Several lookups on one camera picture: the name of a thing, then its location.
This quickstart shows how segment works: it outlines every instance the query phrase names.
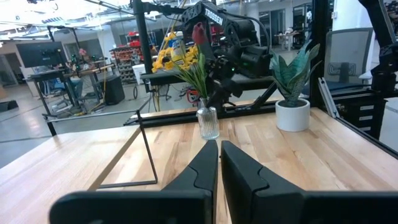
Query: text logo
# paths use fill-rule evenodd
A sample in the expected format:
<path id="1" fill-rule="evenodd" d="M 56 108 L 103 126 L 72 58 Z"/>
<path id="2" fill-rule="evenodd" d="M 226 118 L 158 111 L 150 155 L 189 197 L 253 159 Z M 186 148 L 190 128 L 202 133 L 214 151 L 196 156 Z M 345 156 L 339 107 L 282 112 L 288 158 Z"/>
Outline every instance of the text logo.
<path id="1" fill-rule="evenodd" d="M 218 23 L 219 25 L 223 25 L 223 18 L 221 18 L 220 16 L 217 16 L 214 12 L 211 12 L 208 9 L 205 9 L 205 14 L 207 17 L 209 17 L 210 19 L 213 19 L 216 23 Z"/>

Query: workshop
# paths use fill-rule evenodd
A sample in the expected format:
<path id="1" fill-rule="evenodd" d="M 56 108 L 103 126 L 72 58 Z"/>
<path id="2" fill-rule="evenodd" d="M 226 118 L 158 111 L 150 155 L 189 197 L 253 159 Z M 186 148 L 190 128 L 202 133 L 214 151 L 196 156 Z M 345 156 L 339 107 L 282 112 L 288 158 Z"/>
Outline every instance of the workshop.
<path id="1" fill-rule="evenodd" d="M 0 0 L 0 223 L 395 223 L 397 72 L 398 0 Z"/>

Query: door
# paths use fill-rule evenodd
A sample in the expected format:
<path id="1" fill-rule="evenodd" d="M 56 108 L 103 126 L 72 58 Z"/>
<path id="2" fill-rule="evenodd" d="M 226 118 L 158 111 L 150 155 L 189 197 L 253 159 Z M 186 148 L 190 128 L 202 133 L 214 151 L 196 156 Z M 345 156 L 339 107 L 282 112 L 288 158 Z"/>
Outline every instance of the door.
<path id="1" fill-rule="evenodd" d="M 4 55 L 0 55 L 0 84 L 2 86 L 18 84 L 10 65 L 8 64 L 7 58 Z"/>

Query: green leaves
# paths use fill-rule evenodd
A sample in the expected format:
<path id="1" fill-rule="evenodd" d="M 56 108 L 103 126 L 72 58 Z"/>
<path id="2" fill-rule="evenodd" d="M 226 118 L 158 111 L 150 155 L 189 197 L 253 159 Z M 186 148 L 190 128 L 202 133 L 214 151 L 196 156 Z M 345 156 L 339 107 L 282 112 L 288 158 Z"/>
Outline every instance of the green leaves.
<path id="1" fill-rule="evenodd" d="M 317 44 L 313 49 L 306 52 L 305 50 L 310 42 L 306 43 L 300 49 L 300 52 L 289 65 L 286 64 L 286 61 L 280 55 L 271 52 L 273 54 L 273 58 L 271 59 L 273 74 L 268 79 L 276 82 L 288 106 L 295 106 L 297 104 L 297 100 L 306 82 L 308 82 L 314 69 L 320 64 L 318 62 L 310 70 L 311 61 L 318 55 L 320 48 L 320 44 Z"/>
<path id="2" fill-rule="evenodd" d="M 192 64 L 188 70 L 184 70 L 180 65 L 173 62 L 174 67 L 177 67 L 180 72 L 180 74 L 176 75 L 176 77 L 179 77 L 183 81 L 193 85 L 201 97 L 207 98 L 207 74 L 205 70 L 206 58 L 203 54 L 198 54 L 196 57 L 198 59 L 198 63 Z"/>

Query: mesh chair back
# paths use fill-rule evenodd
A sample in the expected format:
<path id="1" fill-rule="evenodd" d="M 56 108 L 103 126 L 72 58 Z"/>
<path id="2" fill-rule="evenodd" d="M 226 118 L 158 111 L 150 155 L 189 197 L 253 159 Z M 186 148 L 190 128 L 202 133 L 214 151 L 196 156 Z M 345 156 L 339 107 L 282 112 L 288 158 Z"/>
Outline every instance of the mesh chair back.
<path id="1" fill-rule="evenodd" d="M 325 79 L 338 83 L 362 83 L 366 72 L 373 28 L 336 30 L 327 33 Z"/>

